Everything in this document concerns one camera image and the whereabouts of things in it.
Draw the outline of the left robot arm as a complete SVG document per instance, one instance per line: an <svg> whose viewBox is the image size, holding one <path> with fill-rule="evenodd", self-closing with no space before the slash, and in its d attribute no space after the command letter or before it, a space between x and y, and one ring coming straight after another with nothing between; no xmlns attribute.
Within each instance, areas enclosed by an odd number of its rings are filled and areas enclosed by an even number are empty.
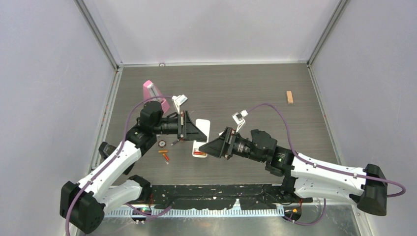
<svg viewBox="0 0 417 236"><path fill-rule="evenodd" d="M61 188L60 216L65 219L65 234L71 234L73 225L85 234L94 232L106 213L136 200L146 203L151 196L150 183L132 176L124 184L109 190L118 177L134 166L157 142L157 135L176 135L184 141L207 141L207 135L189 118L188 111L164 117L162 105L151 97L141 101L137 123L132 128L125 125L123 138L114 151L94 171Z"/></svg>

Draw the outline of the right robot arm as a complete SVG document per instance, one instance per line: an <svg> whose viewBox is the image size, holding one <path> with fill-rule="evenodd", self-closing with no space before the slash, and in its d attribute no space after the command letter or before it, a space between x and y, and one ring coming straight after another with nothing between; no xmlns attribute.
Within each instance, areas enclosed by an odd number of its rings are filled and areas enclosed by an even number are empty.
<svg viewBox="0 0 417 236"><path fill-rule="evenodd" d="M368 214L387 214L387 183L379 166L346 167L302 153L293 154L258 129L251 130L251 137L251 140L243 138L227 127L218 138L200 146L199 151L217 158L237 155L264 163L266 171L284 178L281 197L288 202L298 197L332 199L355 205Z"/></svg>

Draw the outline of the round poker chip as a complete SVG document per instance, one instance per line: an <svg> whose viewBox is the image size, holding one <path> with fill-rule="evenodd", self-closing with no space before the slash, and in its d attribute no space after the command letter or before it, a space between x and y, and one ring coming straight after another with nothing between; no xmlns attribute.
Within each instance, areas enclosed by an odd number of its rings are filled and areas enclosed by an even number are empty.
<svg viewBox="0 0 417 236"><path fill-rule="evenodd" d="M161 140L161 141L159 141L159 142L158 142L158 146L159 146L160 148L163 148L163 147L165 147L165 146L166 146L166 142L165 142L164 140Z"/></svg>

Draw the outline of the pink metronome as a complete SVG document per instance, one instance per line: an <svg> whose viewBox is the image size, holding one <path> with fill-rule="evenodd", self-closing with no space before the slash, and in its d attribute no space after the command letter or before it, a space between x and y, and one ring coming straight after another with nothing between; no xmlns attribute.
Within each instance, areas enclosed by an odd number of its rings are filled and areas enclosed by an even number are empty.
<svg viewBox="0 0 417 236"><path fill-rule="evenodd" d="M164 114L168 112L170 105L167 99L162 97L162 93L151 80L147 80L143 83L143 97L144 99L156 97L153 100L158 101L161 104Z"/></svg>

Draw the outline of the wooden block far right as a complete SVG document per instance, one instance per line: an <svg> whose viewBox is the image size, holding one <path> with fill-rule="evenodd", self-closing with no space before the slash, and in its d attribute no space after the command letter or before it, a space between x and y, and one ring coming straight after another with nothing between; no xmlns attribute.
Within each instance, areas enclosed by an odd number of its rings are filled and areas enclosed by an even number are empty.
<svg viewBox="0 0 417 236"><path fill-rule="evenodd" d="M287 98L287 103L288 104L293 104L294 103L292 91L290 91L290 90L286 91L286 98Z"/></svg>

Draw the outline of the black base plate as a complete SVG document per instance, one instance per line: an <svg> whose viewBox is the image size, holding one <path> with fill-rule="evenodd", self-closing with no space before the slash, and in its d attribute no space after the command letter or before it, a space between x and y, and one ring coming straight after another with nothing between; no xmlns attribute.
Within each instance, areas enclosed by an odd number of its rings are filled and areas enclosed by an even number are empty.
<svg viewBox="0 0 417 236"><path fill-rule="evenodd" d="M312 202L274 184L153 185L144 195L146 200L139 202L157 209L222 210L239 203L243 210L250 210Z"/></svg>

